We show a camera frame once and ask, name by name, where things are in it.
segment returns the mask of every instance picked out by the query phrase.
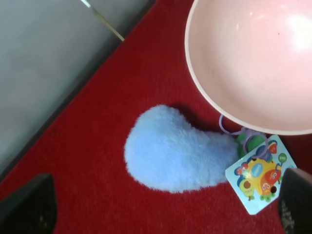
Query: gray floor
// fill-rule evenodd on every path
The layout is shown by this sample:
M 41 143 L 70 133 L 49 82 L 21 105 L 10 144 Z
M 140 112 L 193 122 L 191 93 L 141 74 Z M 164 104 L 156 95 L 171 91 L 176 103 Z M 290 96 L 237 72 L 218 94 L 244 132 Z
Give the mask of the gray floor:
M 91 0 L 115 28 L 148 0 Z M 3 0 L 0 174 L 80 82 L 114 35 L 80 0 Z

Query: colorful tag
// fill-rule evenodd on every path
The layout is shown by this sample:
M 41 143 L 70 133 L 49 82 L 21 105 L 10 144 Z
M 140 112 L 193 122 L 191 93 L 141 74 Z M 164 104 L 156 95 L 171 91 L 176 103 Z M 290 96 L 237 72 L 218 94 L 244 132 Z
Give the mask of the colorful tag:
M 271 136 L 268 141 L 269 150 L 264 156 L 253 158 L 264 150 L 263 142 L 225 170 L 226 178 L 250 215 L 278 197 L 285 170 L 296 168 L 278 135 Z

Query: carpet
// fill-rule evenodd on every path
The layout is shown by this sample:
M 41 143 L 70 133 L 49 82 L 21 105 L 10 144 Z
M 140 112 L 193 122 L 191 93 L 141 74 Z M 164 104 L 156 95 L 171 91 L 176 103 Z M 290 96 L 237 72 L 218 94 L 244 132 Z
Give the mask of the carpet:
M 195 127 L 219 131 L 219 114 L 196 89 L 185 61 L 191 4 L 156 2 L 3 181 L 0 198 L 50 172 L 58 199 L 56 234 L 283 233 L 277 201 L 250 216 L 229 183 L 170 194 L 147 189 L 126 171 L 126 137 L 152 106 L 176 107 Z M 297 166 L 312 173 L 312 137 L 282 140 Z

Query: pink bowl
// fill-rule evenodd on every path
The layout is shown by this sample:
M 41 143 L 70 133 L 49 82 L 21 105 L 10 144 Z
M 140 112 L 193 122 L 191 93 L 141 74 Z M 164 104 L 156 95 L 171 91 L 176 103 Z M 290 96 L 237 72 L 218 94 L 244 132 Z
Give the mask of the pink bowl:
M 312 133 L 312 1 L 195 0 L 192 78 L 225 117 L 265 133 Z

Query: stuffed toy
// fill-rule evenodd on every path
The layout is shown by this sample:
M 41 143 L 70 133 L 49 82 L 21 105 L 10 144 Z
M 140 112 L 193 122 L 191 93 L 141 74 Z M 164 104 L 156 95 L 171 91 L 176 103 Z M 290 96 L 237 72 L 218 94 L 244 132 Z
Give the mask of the stuffed toy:
M 136 121 L 125 144 L 129 174 L 155 190 L 180 193 L 226 181 L 225 169 L 235 163 L 235 139 L 203 132 L 175 108 L 159 105 Z

